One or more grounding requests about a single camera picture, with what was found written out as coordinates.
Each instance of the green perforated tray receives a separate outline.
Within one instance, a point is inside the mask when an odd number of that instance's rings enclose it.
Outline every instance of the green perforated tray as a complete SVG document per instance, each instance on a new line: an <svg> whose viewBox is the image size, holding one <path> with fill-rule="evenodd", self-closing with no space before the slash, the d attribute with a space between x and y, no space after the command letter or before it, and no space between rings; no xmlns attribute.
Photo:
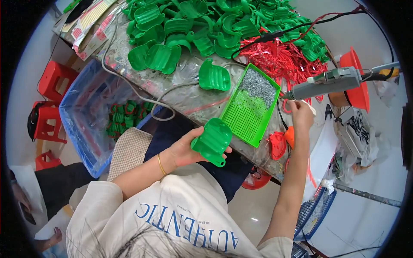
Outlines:
<svg viewBox="0 0 413 258"><path fill-rule="evenodd" d="M277 90L274 96L274 101L268 110L266 110L265 103L262 99L251 98L247 91L238 90L238 87L249 68L259 72ZM234 93L225 106L220 119L231 128L234 135L257 148L264 136L268 123L270 122L280 91L281 88L275 81L250 63L247 65L238 81Z"/></svg>

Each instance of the gold bracelet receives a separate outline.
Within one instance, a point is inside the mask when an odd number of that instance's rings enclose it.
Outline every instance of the gold bracelet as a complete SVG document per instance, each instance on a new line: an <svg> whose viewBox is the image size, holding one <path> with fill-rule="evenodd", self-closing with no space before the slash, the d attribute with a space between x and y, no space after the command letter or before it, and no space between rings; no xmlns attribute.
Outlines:
<svg viewBox="0 0 413 258"><path fill-rule="evenodd" d="M161 168L161 171L164 175L166 175L164 168L161 165L161 159L159 158L160 153L158 153L158 162L159 162L159 167Z"/></svg>

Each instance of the pile of green plastic parts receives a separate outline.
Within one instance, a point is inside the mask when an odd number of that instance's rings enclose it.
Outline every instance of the pile of green plastic parts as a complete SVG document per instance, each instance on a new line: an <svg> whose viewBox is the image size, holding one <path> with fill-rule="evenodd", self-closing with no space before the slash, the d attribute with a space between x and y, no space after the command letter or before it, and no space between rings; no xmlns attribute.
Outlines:
<svg viewBox="0 0 413 258"><path fill-rule="evenodd" d="M114 103L110 108L107 135L117 141L126 130L136 127L151 112L153 105L149 102L137 104L133 100L124 105Z"/></svg>
<svg viewBox="0 0 413 258"><path fill-rule="evenodd" d="M151 68L171 74L181 56L181 47L201 56L216 53L230 58L242 39L259 36L261 27L270 32L287 30L310 22L280 0L127 0L123 13L130 20L126 34L136 45L128 59L137 71ZM309 26L284 34L281 41L297 39ZM325 43L313 31L294 41L309 61L326 62Z"/></svg>

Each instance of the woman's left hand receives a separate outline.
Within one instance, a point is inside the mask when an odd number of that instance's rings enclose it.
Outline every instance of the woman's left hand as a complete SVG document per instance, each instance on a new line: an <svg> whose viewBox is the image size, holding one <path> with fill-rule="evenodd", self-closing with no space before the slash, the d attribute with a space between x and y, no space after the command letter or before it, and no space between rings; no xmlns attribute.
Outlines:
<svg viewBox="0 0 413 258"><path fill-rule="evenodd" d="M192 129L186 135L182 136L182 138L172 144L171 147L165 150L165 152L167 152L168 155L172 157L172 160L175 162L175 165L177 167L186 166L199 161L207 161L204 157L201 156L199 152L193 151L191 149L191 141L200 136L203 132L203 126ZM225 152L231 153L232 148L228 146ZM222 154L222 157L224 159L227 158L225 154Z"/></svg>

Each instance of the workbench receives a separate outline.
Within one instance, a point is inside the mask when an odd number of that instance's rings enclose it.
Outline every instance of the workbench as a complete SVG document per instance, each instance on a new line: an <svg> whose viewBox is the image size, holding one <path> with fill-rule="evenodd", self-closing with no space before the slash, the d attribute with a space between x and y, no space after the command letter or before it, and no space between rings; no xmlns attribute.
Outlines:
<svg viewBox="0 0 413 258"><path fill-rule="evenodd" d="M53 31L67 43L73 44L74 39L71 36L71 30L67 33L60 33L60 28L62 27L61 23L66 20L65 16L67 16L67 14L68 13L62 15L60 23L56 23ZM192 55L190 55L186 48L183 48L176 70L172 74L166 75L162 74L160 71L151 69L146 69L143 71L133 70L127 57L129 51L135 47L128 43L129 37L126 35L126 28L129 20L126 15L122 13L120 15L122 17L119 18L116 35L114 36L113 42L110 45L105 57L105 63L108 67L116 73L126 77L131 83L137 85L155 99L174 85L190 83L198 80L198 70L207 57L201 57L195 47L192 49ZM115 23L116 20L110 25L112 28L110 28L107 35L109 38L113 34ZM107 40L103 46L98 48L93 53L92 58L101 61L108 44L109 40ZM221 112L224 110L227 101L233 93L234 88L236 87L237 82L244 71L244 67L236 65L230 59L224 59L216 54L209 57L214 60L215 65L225 66L225 68L229 71L231 76L230 90L225 92L220 90L203 90L198 85L192 85L172 90L162 99L162 102L168 104L177 112L188 117L198 125L204 125L209 119L219 117L221 115ZM285 91L286 86L281 86L283 91ZM324 113L326 105L329 103L330 101L327 95L324 96L321 103L319 103L315 98L312 98L312 107L317 111L317 116L314 118L314 124L310 129L310 152L314 148L318 137L320 136L321 129L323 128L325 122ZM281 101L280 108L284 121L288 126L291 126L291 115L282 110ZM288 151L286 151L284 156L278 161L271 158L270 143L266 139L268 139L269 135L274 133L274 131L285 131L277 108L274 109L271 120L258 148L248 145L235 135L232 138L230 146L247 160L251 161L259 168L262 168L281 182L284 172L283 165L287 160Z"/></svg>

